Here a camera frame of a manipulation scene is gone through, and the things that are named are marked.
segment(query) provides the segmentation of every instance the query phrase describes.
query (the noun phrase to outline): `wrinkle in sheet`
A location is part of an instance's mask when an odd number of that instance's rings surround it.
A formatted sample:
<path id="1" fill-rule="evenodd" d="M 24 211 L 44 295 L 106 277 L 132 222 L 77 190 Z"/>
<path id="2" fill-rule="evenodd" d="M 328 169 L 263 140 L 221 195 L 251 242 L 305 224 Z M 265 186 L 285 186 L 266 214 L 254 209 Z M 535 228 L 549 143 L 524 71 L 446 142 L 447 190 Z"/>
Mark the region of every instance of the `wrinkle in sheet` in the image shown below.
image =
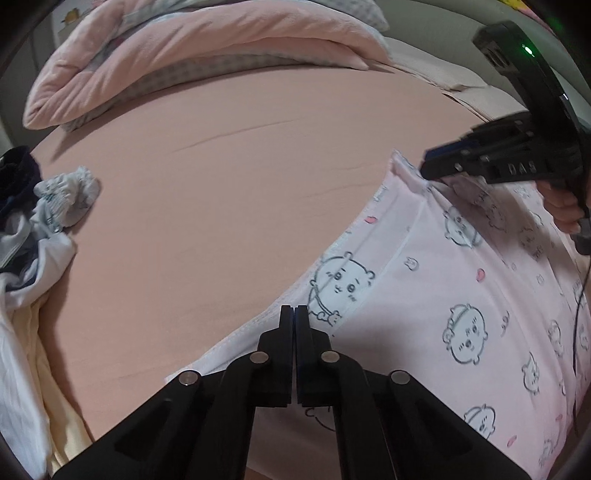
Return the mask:
<path id="1" fill-rule="evenodd" d="M 190 145 L 187 145 L 186 147 L 181 147 L 181 148 L 177 148 L 176 150 L 172 150 L 171 153 L 176 153 L 176 152 L 180 152 L 180 151 L 186 150 L 188 148 L 193 148 L 193 147 L 196 147 L 198 145 L 202 145 L 204 143 L 210 142 L 212 140 L 218 140 L 220 138 L 231 137 L 233 135 L 242 134 L 244 132 L 249 132 L 249 131 L 253 131 L 253 130 L 259 130 L 261 128 L 272 127 L 273 125 L 289 124 L 291 122 L 295 122 L 295 121 L 298 121 L 298 120 L 301 120 L 301 118 L 293 118 L 291 120 L 281 120 L 281 121 L 278 121 L 278 122 L 272 122 L 270 124 L 256 125 L 254 127 L 241 128 L 239 130 L 234 130 L 233 132 L 228 132 L 228 133 L 225 133 L 225 134 L 214 135 L 213 137 L 204 138 L 203 140 L 199 140 L 198 142 L 195 142 L 195 143 L 192 143 Z"/>

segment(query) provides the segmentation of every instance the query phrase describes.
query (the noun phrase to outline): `navy blue cloth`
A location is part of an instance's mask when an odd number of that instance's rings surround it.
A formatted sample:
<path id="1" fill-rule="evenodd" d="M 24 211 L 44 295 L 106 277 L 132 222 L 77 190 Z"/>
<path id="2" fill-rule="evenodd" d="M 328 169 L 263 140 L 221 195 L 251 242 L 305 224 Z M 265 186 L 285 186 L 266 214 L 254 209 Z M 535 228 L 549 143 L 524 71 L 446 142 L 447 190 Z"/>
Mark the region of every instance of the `navy blue cloth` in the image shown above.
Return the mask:
<path id="1" fill-rule="evenodd" d="M 21 208 L 37 197 L 34 186 L 41 181 L 39 165 L 26 146 L 8 150 L 0 161 L 0 222 L 4 222 L 10 212 Z"/>

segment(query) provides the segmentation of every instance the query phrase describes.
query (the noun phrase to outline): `metal screw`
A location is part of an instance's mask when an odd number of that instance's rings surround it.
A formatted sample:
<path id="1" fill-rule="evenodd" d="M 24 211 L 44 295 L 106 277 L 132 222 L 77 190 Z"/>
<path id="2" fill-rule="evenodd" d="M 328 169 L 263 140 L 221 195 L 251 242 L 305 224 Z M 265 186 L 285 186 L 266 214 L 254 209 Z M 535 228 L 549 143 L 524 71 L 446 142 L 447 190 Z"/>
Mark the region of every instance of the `metal screw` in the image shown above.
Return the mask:
<path id="1" fill-rule="evenodd" d="M 327 364 L 335 364 L 339 361 L 340 355 L 332 350 L 327 350 L 326 352 L 322 352 L 320 358 L 323 362 L 326 362 Z"/>
<path id="2" fill-rule="evenodd" d="M 269 360 L 269 355 L 267 355 L 265 352 L 253 352 L 251 353 L 250 356 L 251 362 L 254 364 L 263 364 L 265 363 L 267 360 Z"/>
<path id="3" fill-rule="evenodd" d="M 392 372 L 392 375 L 390 375 L 390 379 L 398 385 L 406 385 L 410 382 L 410 375 L 404 370 L 395 370 Z"/>
<path id="4" fill-rule="evenodd" d="M 183 385 L 193 385 L 197 380 L 199 380 L 199 374 L 193 370 L 185 370 L 178 376 L 178 381 Z"/>

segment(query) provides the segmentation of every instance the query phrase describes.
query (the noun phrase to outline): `crumpled white cloth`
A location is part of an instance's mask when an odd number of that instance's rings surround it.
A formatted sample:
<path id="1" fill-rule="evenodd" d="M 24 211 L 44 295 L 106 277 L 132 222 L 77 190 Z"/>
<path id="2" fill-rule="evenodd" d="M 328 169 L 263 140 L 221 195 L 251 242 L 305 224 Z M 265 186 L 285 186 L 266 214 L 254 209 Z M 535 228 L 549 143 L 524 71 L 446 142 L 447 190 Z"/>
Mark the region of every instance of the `crumpled white cloth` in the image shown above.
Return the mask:
<path id="1" fill-rule="evenodd" d="M 78 223 L 100 193 L 100 185 L 86 167 L 43 180 L 33 189 L 39 197 L 34 217 L 47 225 L 48 235 Z"/>
<path id="2" fill-rule="evenodd" d="M 85 215 L 98 197 L 100 185 L 86 167 L 79 167 L 38 183 L 34 192 L 39 197 L 34 210 L 13 215 L 21 230 L 28 227 L 34 233 L 38 257 L 20 277 L 0 274 L 0 432 L 27 473 L 40 480 L 46 477 L 52 455 L 50 424 L 12 315 L 39 299 L 61 278 L 76 252 L 62 230 Z"/>
<path id="3" fill-rule="evenodd" d="M 43 478 L 51 455 L 49 422 L 35 391 L 31 370 L 12 326 L 12 312 L 30 305 L 62 276 L 74 257 L 75 247 L 65 233 L 39 241 L 35 282 L 6 292 L 18 281 L 0 274 L 0 432 L 21 465 L 34 480 Z"/>

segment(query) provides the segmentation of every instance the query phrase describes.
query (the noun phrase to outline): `folded blanket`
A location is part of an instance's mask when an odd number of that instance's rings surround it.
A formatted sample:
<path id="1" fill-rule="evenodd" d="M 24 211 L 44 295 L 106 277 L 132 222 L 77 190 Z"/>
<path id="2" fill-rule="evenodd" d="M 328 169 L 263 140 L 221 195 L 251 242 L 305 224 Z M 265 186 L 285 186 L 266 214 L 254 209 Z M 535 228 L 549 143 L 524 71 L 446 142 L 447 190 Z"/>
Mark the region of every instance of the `folded blanket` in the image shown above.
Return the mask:
<path id="1" fill-rule="evenodd" d="M 110 0 L 89 14 L 33 84 L 25 127 L 75 121 L 146 75 L 181 63 L 199 66 L 200 77 L 212 59 L 236 55 L 360 70 L 368 68 L 363 59 L 392 64 L 376 29 L 312 2 L 248 0 L 160 15 L 139 29 L 122 29 L 127 16 L 149 3 Z M 220 73 L 214 69 L 209 76 Z"/>

